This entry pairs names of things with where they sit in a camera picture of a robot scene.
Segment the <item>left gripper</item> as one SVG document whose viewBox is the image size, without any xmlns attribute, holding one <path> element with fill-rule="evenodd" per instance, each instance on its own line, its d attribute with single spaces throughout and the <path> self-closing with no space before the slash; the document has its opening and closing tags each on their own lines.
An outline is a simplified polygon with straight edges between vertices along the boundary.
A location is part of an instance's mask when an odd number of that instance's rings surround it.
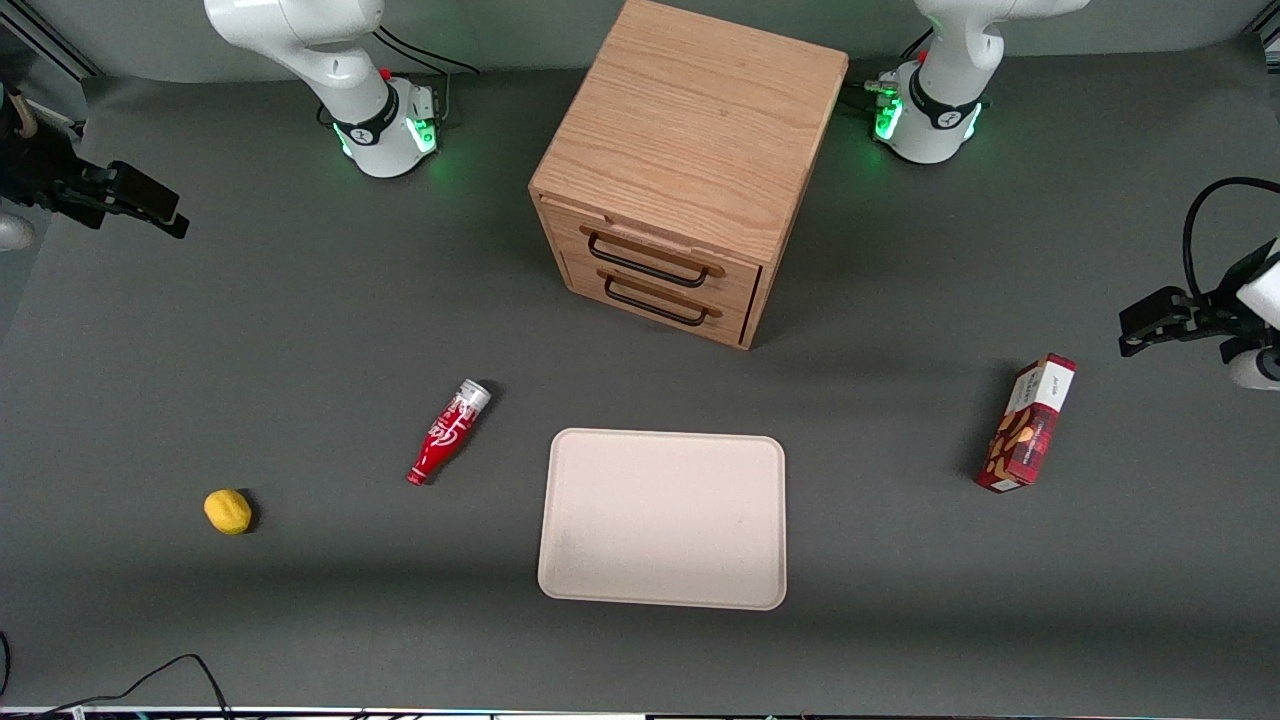
<svg viewBox="0 0 1280 720">
<path fill-rule="evenodd" d="M 1222 351 L 1277 350 L 1276 240 L 1234 263 L 1219 286 L 1204 293 L 1188 258 L 1185 291 L 1166 286 L 1119 313 L 1123 357 L 1167 342 L 1192 342 L 1216 336 L 1228 340 Z"/>
</svg>

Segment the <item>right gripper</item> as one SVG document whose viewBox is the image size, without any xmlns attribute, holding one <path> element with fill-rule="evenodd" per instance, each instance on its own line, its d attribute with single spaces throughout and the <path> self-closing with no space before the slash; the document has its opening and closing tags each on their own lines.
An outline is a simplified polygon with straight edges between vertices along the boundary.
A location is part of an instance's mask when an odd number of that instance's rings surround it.
<svg viewBox="0 0 1280 720">
<path fill-rule="evenodd" d="M 42 119 L 12 86 L 3 87 L 1 193 L 27 208 L 93 213 L 91 193 L 105 213 L 143 222 L 175 240 L 189 229 L 177 192 L 127 161 L 90 167 L 67 132 Z"/>
</svg>

